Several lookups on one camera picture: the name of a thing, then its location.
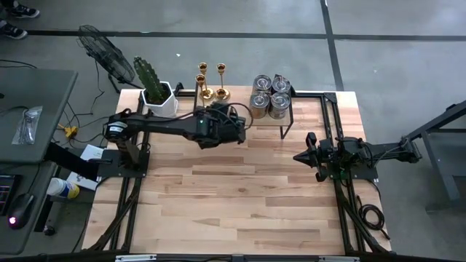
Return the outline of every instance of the person's foot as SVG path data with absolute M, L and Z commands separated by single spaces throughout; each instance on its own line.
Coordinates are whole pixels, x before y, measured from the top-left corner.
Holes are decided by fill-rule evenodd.
M 7 23 L 6 25 L 0 27 L 0 34 L 8 36 L 11 39 L 20 40 L 25 38 L 28 35 L 28 32 Z
M 41 13 L 34 8 L 27 8 L 22 4 L 17 4 L 16 7 L 7 9 L 8 13 L 16 18 L 35 18 Z

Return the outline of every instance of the cactus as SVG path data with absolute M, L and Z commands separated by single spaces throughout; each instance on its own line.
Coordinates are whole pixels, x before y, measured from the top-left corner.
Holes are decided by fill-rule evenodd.
M 152 65 L 140 57 L 134 57 L 134 69 L 141 83 L 146 88 L 147 100 L 156 105 L 163 104 L 168 99 L 170 93 L 160 84 L 160 80 Z

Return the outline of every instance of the electric fan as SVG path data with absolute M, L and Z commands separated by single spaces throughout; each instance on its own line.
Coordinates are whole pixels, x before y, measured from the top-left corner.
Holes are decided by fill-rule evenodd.
M 135 72 L 122 51 L 102 36 L 99 30 L 91 25 L 81 25 L 79 26 L 79 40 L 86 49 L 87 55 L 94 58 L 108 72 L 108 79 L 117 93 L 120 93 L 120 90 L 112 77 L 121 84 L 141 88 L 132 83 Z

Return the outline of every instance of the wooden table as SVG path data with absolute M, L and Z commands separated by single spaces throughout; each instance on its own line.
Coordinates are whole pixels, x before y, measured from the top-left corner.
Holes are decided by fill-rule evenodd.
M 355 93 L 336 94 L 344 135 L 365 138 Z M 116 111 L 136 110 L 138 96 L 137 90 L 122 90 Z M 192 111 L 194 98 L 179 102 L 180 114 Z M 315 169 L 292 159 L 306 149 L 308 132 L 325 138 L 320 102 L 293 99 L 293 111 L 295 123 L 284 140 L 277 127 L 252 127 L 241 145 L 201 150 L 179 136 L 151 134 L 131 253 L 343 254 L 333 183 L 318 183 Z M 83 248 L 114 218 L 121 183 L 110 178 L 98 188 Z M 381 207 L 370 183 L 356 180 L 355 191 L 363 203 Z M 356 247 L 352 222 L 349 228 Z M 371 233 L 390 249 L 381 232 Z

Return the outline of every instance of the computer mouse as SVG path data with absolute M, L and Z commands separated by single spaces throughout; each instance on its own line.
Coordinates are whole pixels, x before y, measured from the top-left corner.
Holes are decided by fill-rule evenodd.
M 34 203 L 34 195 L 25 193 L 13 200 L 7 212 L 8 226 L 12 229 L 21 229 L 24 227 L 31 216 Z

